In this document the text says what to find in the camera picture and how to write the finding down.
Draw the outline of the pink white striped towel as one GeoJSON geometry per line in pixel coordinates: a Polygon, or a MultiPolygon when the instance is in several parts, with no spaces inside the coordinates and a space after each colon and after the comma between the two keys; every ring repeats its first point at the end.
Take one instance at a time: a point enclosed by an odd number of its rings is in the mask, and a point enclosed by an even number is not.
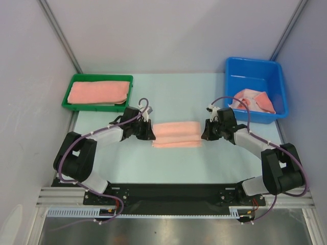
{"type": "Polygon", "coordinates": [[[266,92],[243,89],[238,92],[234,98],[237,100],[232,100],[232,103],[228,105],[233,109],[246,110],[246,108],[248,108],[249,111],[270,114],[276,113],[266,92]]]}

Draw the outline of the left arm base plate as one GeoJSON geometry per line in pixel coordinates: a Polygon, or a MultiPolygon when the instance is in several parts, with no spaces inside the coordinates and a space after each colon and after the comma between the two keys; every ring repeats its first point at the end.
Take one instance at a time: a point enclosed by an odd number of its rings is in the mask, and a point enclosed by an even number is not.
{"type": "Polygon", "coordinates": [[[121,206],[121,202],[118,199],[122,200],[126,204],[129,198],[129,190],[126,188],[113,187],[110,193],[105,193],[105,195],[111,195],[114,198],[105,197],[104,195],[98,195],[92,192],[85,192],[83,198],[83,205],[89,206],[114,206],[118,204],[121,206]]]}

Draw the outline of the light pink towel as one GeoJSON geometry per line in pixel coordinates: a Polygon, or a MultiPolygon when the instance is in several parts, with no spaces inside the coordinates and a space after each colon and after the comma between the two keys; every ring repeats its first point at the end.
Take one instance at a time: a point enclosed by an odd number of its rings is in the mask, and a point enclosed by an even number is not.
{"type": "Polygon", "coordinates": [[[201,147],[201,127],[197,121],[167,122],[153,125],[154,148],[201,147]]]}

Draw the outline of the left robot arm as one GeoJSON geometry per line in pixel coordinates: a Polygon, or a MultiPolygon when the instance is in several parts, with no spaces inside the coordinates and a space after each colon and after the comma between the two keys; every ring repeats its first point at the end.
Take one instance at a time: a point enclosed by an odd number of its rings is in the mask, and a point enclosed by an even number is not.
{"type": "Polygon", "coordinates": [[[108,126],[81,135],[67,133],[55,158],[53,168],[63,183],[81,184],[86,190],[95,192],[95,199],[101,204],[112,200],[109,181],[94,171],[96,151],[112,143],[121,142],[130,136],[139,140],[155,140],[149,114],[151,107],[126,107],[108,126]]]}

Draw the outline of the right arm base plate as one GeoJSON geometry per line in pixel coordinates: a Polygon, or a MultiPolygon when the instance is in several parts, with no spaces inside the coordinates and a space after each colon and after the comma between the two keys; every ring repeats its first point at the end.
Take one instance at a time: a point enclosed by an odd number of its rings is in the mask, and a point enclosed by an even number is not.
{"type": "Polygon", "coordinates": [[[241,189],[225,188],[219,191],[218,204],[220,206],[263,207],[266,201],[261,194],[248,196],[241,189]]]}

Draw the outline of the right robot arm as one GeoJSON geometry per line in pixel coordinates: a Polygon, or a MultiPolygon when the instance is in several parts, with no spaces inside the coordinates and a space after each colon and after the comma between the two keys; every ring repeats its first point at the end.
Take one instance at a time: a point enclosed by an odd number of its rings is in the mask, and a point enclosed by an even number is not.
{"type": "Polygon", "coordinates": [[[290,190],[306,185],[305,174],[294,145],[276,145],[252,133],[245,124],[238,124],[233,109],[209,106],[210,118],[205,120],[203,140],[221,138],[254,154],[261,160],[262,175],[240,182],[235,192],[236,201],[247,205],[254,195],[287,194],[290,190]]]}

